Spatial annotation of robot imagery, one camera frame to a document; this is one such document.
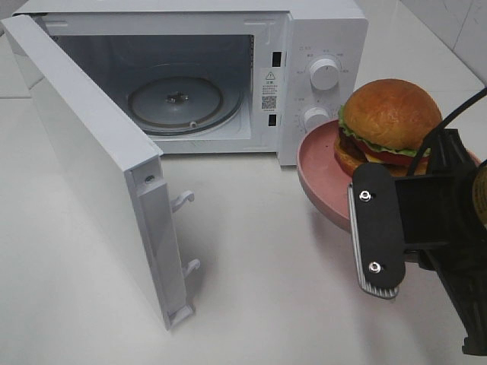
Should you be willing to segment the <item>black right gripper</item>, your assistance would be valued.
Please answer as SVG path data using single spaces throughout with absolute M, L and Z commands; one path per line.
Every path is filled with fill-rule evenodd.
M 427 172 L 396 179 L 407 260 L 435 270 L 466 330 L 462 352 L 486 356 L 486 230 L 473 206 L 478 164 L 456 129 L 432 142 Z

